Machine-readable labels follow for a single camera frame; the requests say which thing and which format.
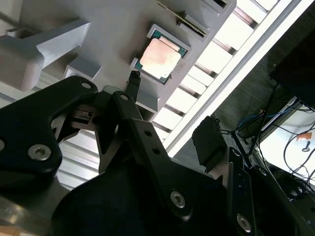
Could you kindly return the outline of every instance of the orange tag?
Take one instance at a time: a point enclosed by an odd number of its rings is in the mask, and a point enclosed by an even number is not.
[[[310,140],[312,138],[312,133],[306,133],[306,134],[300,134],[297,136],[296,140],[297,141],[302,141],[302,140]]]

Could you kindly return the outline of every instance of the blue cable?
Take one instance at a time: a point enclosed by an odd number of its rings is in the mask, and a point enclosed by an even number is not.
[[[270,117],[274,117],[274,116],[276,116],[276,115],[282,115],[282,114],[284,114],[284,113],[287,113],[289,110],[290,110],[290,108],[288,108],[288,109],[286,109],[285,111],[280,112],[280,113],[275,113],[275,114],[267,115],[266,117],[270,118]],[[245,121],[247,121],[247,120],[249,120],[249,119],[252,119],[252,118],[259,117],[259,116],[261,116],[261,115],[262,115],[262,114],[245,118],[244,120],[242,120],[242,121],[240,122],[240,124],[237,126],[237,128],[241,127],[242,124],[243,124]]]

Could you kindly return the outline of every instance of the black metal bracket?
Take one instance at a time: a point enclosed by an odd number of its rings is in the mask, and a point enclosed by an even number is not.
[[[244,170],[243,155],[226,146],[218,126],[210,117],[195,129],[192,139],[199,163],[226,188],[230,223],[240,235],[256,235],[251,177]]]
[[[52,179],[62,160],[55,136],[62,115],[96,93],[93,83],[73,76],[0,109],[0,187],[30,190]]]

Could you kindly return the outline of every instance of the slot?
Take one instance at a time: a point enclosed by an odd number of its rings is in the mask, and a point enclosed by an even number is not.
[[[206,36],[206,32],[204,32],[203,30],[199,29],[197,26],[195,26],[194,24],[192,24],[191,22],[189,22],[188,20],[184,19],[182,16],[180,16],[177,12],[173,11],[171,8],[169,8],[168,6],[166,6],[165,4],[163,4],[162,2],[160,2],[159,0],[156,0],[158,5],[161,6],[162,8],[164,8],[165,10],[167,10],[168,12],[170,12],[171,14],[173,14],[178,21],[182,22],[186,27],[188,27],[190,30],[194,31],[195,33],[197,33],[199,36],[204,37]]]
[[[218,4],[220,7],[225,8],[226,2],[222,0],[213,0],[216,4]]]

